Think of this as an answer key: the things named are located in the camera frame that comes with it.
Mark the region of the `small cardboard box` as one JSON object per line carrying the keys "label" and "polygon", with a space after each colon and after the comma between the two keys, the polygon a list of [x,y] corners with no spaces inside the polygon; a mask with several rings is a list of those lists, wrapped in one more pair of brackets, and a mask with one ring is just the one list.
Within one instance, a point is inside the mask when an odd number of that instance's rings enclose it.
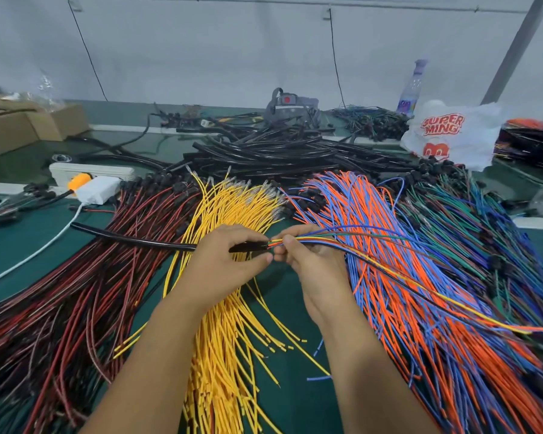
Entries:
{"label": "small cardboard box", "polygon": [[90,130],[87,115],[80,103],[68,103],[63,108],[48,112],[25,112],[39,140],[62,142],[67,137]]}

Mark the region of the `orange plug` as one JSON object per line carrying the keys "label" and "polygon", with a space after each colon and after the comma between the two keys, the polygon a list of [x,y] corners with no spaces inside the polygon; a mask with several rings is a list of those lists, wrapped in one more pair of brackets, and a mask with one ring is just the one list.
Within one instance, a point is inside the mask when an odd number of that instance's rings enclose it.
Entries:
{"label": "orange plug", "polygon": [[76,190],[84,186],[86,183],[91,181],[93,177],[88,173],[80,173],[74,176],[67,184],[67,188],[71,193],[75,193]]}

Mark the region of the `white power adapter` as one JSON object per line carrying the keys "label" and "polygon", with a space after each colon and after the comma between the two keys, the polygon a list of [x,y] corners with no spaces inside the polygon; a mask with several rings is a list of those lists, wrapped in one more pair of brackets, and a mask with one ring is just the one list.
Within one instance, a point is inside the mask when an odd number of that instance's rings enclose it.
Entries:
{"label": "white power adapter", "polygon": [[117,194],[122,182],[113,176],[96,176],[75,190],[75,195],[81,204],[103,205]]}

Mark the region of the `grey device with red button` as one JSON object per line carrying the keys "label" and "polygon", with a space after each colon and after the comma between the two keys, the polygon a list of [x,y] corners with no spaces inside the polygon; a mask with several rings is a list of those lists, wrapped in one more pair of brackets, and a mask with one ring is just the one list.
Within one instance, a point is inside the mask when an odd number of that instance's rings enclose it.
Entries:
{"label": "grey device with red button", "polygon": [[278,87],[273,90],[263,119],[268,124],[275,124],[301,118],[308,126],[318,129],[321,125],[319,100],[294,93],[285,93]]}

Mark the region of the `clear plastic bottle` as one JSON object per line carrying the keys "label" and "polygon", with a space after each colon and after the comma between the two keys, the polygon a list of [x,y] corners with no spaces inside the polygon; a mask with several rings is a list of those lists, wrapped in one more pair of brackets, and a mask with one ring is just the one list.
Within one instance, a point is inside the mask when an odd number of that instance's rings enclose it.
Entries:
{"label": "clear plastic bottle", "polygon": [[418,59],[415,62],[412,77],[402,90],[396,112],[409,118],[413,117],[414,109],[420,97],[421,82],[424,70],[428,64],[427,59]]}

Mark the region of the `white printed plastic bag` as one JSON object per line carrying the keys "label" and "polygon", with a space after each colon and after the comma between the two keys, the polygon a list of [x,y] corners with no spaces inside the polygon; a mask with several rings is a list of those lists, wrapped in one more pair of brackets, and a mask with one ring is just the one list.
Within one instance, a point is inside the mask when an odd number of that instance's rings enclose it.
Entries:
{"label": "white printed plastic bag", "polygon": [[431,100],[417,105],[400,146],[421,157],[434,156],[482,172],[492,165],[495,143],[506,122],[493,102],[479,106],[448,106]]}

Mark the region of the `pile of black tubes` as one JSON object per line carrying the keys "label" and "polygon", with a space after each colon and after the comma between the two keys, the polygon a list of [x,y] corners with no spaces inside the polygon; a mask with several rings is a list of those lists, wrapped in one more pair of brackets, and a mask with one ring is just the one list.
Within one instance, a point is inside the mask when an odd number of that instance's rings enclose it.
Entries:
{"label": "pile of black tubes", "polygon": [[381,174],[413,174],[417,181],[420,175],[437,175],[442,168],[435,165],[438,159],[432,155],[416,162],[389,150],[378,149],[379,140],[376,144],[360,144],[358,134],[361,131],[332,140],[324,136],[323,131],[304,130],[299,126],[260,128],[257,131],[243,128],[243,132],[239,127],[231,129],[215,128],[214,137],[200,131],[203,141],[195,142],[193,151],[184,152],[178,162],[151,159],[126,149],[139,137],[117,145],[81,135],[68,136],[65,141],[96,147],[90,152],[74,155],[71,162],[123,162],[173,176],[182,175],[189,167],[201,178],[213,177],[218,181],[223,180],[228,170],[231,176],[253,182],[295,182],[328,171],[359,172],[376,180]]}

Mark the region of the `person's right forearm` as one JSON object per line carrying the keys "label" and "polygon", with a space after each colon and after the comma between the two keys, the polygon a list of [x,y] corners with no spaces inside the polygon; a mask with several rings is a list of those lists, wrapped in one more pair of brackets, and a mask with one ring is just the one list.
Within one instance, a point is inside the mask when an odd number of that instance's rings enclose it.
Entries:
{"label": "person's right forearm", "polygon": [[350,296],[320,310],[345,434],[440,434]]}

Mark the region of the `large cardboard box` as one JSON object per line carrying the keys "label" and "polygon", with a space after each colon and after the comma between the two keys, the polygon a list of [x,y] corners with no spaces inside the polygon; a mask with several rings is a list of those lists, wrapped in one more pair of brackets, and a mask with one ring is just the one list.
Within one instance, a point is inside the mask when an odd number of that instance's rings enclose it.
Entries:
{"label": "large cardboard box", "polygon": [[0,100],[0,155],[39,140],[28,116],[36,110],[32,105],[14,105]]}

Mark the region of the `grey metal pole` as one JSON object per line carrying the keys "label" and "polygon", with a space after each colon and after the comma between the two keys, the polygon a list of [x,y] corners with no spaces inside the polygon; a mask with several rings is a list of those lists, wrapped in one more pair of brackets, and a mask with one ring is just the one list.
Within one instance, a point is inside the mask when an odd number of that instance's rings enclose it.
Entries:
{"label": "grey metal pole", "polygon": [[533,0],[506,55],[494,75],[481,105],[498,102],[525,51],[543,21],[543,0]]}

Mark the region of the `white power strip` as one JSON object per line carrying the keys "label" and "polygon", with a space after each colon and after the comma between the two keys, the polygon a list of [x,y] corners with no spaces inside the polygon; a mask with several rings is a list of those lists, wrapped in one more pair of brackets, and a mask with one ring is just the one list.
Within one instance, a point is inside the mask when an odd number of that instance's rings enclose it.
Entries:
{"label": "white power strip", "polygon": [[79,174],[89,174],[92,178],[97,176],[110,176],[123,181],[132,181],[137,175],[134,168],[108,165],[77,164],[71,162],[54,162],[49,165],[49,171],[58,187],[67,187],[68,183]]}

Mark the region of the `person's left forearm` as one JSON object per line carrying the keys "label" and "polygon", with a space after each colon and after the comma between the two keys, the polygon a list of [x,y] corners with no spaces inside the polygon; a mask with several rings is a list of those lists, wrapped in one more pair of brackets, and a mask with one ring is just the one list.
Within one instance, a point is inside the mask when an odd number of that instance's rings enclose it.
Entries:
{"label": "person's left forearm", "polygon": [[177,434],[193,339],[216,302],[212,289],[187,284],[161,300],[79,434]]}

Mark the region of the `long black sleeve tube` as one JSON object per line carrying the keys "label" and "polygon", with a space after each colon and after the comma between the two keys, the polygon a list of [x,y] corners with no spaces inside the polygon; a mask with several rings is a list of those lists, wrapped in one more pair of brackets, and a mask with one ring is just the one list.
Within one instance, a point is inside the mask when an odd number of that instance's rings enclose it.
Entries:
{"label": "long black sleeve tube", "polygon": [[[176,250],[181,252],[194,252],[197,244],[181,242],[159,242],[146,239],[135,238],[132,236],[113,233],[101,228],[87,226],[82,223],[71,222],[70,227],[76,231],[90,234],[96,238],[106,239],[133,247],[148,247],[154,249]],[[250,253],[264,252],[270,247],[269,242],[265,241],[247,241],[230,247],[229,253]]]}

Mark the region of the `person's right hand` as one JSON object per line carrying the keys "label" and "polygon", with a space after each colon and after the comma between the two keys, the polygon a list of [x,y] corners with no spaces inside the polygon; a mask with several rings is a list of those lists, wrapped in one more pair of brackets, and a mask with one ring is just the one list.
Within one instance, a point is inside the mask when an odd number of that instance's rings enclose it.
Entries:
{"label": "person's right hand", "polygon": [[317,230],[317,225],[304,224],[286,228],[277,235],[294,234],[300,243],[313,252],[312,263],[304,268],[292,269],[302,286],[306,310],[321,332],[345,325],[355,326],[356,322],[364,321],[364,317],[351,291],[345,256],[332,247],[305,244],[299,239]]}

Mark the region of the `clear plastic wrap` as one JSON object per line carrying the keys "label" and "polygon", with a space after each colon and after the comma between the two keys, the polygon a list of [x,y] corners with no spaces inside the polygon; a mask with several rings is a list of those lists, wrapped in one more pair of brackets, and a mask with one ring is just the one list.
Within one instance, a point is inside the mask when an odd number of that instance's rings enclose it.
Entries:
{"label": "clear plastic wrap", "polygon": [[66,102],[60,96],[51,77],[42,69],[36,85],[32,86],[28,91],[2,94],[0,95],[0,101],[9,109],[31,112],[52,113],[66,107]]}

